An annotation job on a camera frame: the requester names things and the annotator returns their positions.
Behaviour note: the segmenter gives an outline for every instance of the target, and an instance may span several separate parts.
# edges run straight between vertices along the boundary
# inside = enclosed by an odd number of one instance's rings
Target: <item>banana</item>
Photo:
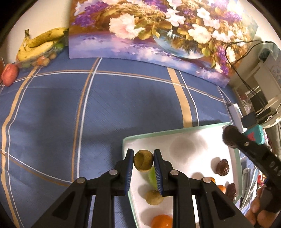
[[[52,41],[54,39],[58,39],[63,37],[67,33],[68,28],[55,28],[51,29],[45,33],[42,33],[41,35],[31,39],[27,40],[26,44],[29,47],[37,47],[45,42]]]
[[[29,51],[26,51],[26,49],[25,49],[26,46],[22,45],[19,48],[19,51],[18,51],[19,61],[24,61],[24,60],[27,60],[27,59],[39,56],[43,52],[45,52],[48,49],[50,49],[55,43],[56,43],[55,41],[48,41],[48,42],[45,42],[45,43],[39,45],[38,47],[32,48]]]
[[[59,41],[59,39],[55,39],[53,41],[45,42],[39,45],[38,47],[29,47],[27,45],[28,41],[30,41],[29,30],[25,30],[24,32],[25,32],[25,37],[17,53],[19,61],[24,61],[36,57],[42,54],[43,52],[47,51],[49,48],[51,48],[55,43]]]

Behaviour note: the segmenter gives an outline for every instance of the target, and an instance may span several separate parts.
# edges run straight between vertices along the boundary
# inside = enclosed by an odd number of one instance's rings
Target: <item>finger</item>
[[[257,194],[258,194],[258,197],[260,197],[260,195],[262,194],[262,189],[265,188],[266,186],[263,185],[258,191],[257,191]]]
[[[256,197],[251,203],[251,211],[253,213],[257,213],[260,209],[260,199]]]
[[[256,217],[255,217],[255,214],[251,210],[248,210],[245,217],[250,221],[250,223],[252,225],[256,224],[257,220],[256,220]]]
[[[271,227],[272,223],[274,222],[276,216],[277,216],[277,214],[275,214],[273,212],[268,212],[268,211],[263,210],[258,214],[257,221],[264,228],[269,228],[269,227]]]

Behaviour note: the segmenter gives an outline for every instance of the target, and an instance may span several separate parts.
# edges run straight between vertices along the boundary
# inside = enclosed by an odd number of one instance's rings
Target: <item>cable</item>
[[[228,57],[227,57],[227,52],[226,52],[226,50],[228,49],[228,47],[231,47],[232,45],[238,44],[238,43],[252,43],[252,42],[258,42],[258,43],[255,44],[254,46],[252,46],[252,47],[250,48],[250,50],[248,50],[243,56],[241,56],[241,57],[240,57],[239,59],[237,59],[235,62],[231,63],[231,62],[229,61],[229,59],[228,59]],[[244,81],[244,79],[240,76],[240,74],[237,72],[236,68],[235,68],[233,65],[236,64],[236,63],[237,63],[238,61],[240,61],[241,59],[245,58],[245,57],[251,52],[251,50],[252,50],[255,46],[257,46],[257,45],[259,45],[259,44],[262,44],[262,43],[273,43],[273,44],[275,44],[275,43],[272,42],[272,41],[260,41],[260,40],[238,41],[238,42],[234,42],[234,43],[231,43],[231,44],[227,45],[227,47],[225,48],[225,57],[226,57],[228,63],[230,64],[231,68],[234,69],[234,71],[236,72],[236,74],[238,75],[238,77],[241,79],[241,81],[243,82],[243,84],[246,86],[246,88],[247,88],[254,96],[257,95],[257,97],[258,97],[258,99],[259,99],[259,101],[260,101],[260,103],[261,103],[261,105],[262,105],[262,110],[261,110],[259,113],[256,114],[257,116],[260,115],[261,113],[262,113],[262,115],[264,114],[264,112],[265,112],[265,103],[264,103],[264,101],[262,100],[262,98],[261,98],[245,81]]]

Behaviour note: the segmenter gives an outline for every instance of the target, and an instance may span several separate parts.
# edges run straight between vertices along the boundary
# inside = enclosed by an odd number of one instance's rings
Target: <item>white cutting board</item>
[[[238,200],[242,194],[239,151],[226,146],[222,141],[223,128],[228,124],[212,124],[128,137],[123,141],[123,158],[129,148],[134,150],[134,154],[143,149],[152,153],[155,149],[160,149],[164,160],[170,161],[174,169],[190,178],[201,179],[211,176],[216,180],[217,185],[227,186],[229,183],[235,183]],[[229,173],[224,177],[214,173],[221,159],[227,159],[230,168]],[[133,167],[128,196],[138,228],[149,228],[152,219],[157,215],[172,216],[173,214],[173,197],[165,197],[157,206],[146,202],[144,196],[152,189],[148,172],[142,173]],[[195,198],[193,198],[193,206],[195,220],[199,227]]]

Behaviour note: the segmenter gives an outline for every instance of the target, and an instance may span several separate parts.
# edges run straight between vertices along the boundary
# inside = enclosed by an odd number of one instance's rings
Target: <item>floral painting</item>
[[[73,0],[69,55],[159,64],[224,87],[226,56],[238,67],[257,27],[234,0]]]

